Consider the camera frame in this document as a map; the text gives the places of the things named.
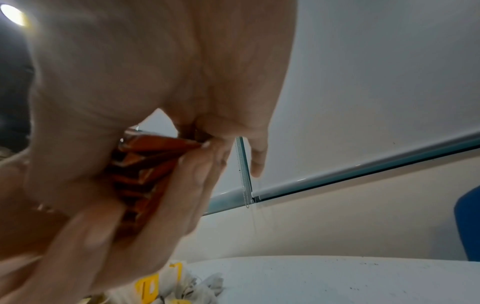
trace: ceiling light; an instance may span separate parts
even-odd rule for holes
[[[19,9],[7,4],[2,4],[0,5],[0,11],[13,23],[18,24],[21,27],[27,25],[27,17]]]

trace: dark background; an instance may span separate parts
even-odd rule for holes
[[[0,146],[14,152],[28,145],[28,89],[33,68],[22,29],[0,13]]]

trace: stack of packets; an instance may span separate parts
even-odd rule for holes
[[[216,304],[223,290],[221,273],[197,283],[184,263],[170,263],[134,284],[83,299],[82,304]]]
[[[127,205],[120,230],[138,232],[158,207],[179,158],[201,146],[196,141],[127,130],[106,173]]]

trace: white countertop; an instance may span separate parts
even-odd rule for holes
[[[221,272],[219,303],[478,303],[480,263],[277,256],[192,263],[204,279]]]

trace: blue chair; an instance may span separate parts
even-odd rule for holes
[[[480,261],[480,187],[462,196],[456,203],[455,219],[469,261]]]

